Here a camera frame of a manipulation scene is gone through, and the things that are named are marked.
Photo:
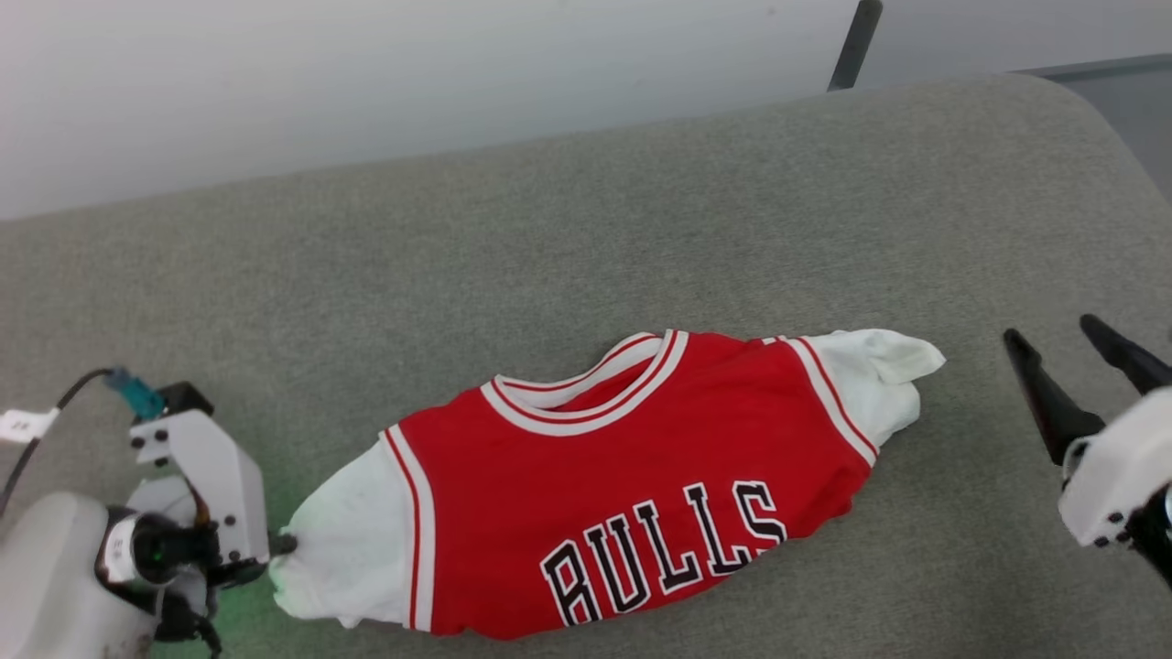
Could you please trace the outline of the left gripper body white housing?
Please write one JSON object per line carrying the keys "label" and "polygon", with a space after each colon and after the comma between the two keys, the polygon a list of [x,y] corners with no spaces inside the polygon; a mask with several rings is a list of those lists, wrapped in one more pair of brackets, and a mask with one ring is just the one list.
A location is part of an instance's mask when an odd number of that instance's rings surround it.
{"label": "left gripper body white housing", "polygon": [[205,643],[224,589],[259,580],[272,558],[261,471],[205,410],[166,410],[130,429],[137,462],[171,467],[105,516],[102,587],[146,616],[148,643]]}

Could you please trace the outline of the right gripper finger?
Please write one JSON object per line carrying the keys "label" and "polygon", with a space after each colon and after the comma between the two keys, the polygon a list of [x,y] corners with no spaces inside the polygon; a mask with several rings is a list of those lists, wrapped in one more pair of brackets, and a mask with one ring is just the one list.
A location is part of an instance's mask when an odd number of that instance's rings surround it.
{"label": "right gripper finger", "polygon": [[1171,385],[1171,366],[1149,349],[1134,344],[1093,314],[1081,315],[1081,333],[1110,364],[1119,371],[1140,396]]}
{"label": "right gripper finger", "polygon": [[1055,383],[1044,371],[1038,351],[1018,330],[1006,330],[1002,341],[1045,451],[1055,466],[1063,466],[1076,441],[1093,437],[1106,424],[1092,412],[1081,409],[1067,390]]}

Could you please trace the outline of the right gripper body white housing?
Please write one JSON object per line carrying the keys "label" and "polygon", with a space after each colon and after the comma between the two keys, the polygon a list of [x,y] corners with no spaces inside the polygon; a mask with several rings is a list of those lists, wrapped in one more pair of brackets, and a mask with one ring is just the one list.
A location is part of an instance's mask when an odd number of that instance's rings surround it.
{"label": "right gripper body white housing", "polygon": [[1171,389],[1143,396],[1093,437],[1077,441],[1059,519],[1081,546],[1126,546],[1171,583]]}

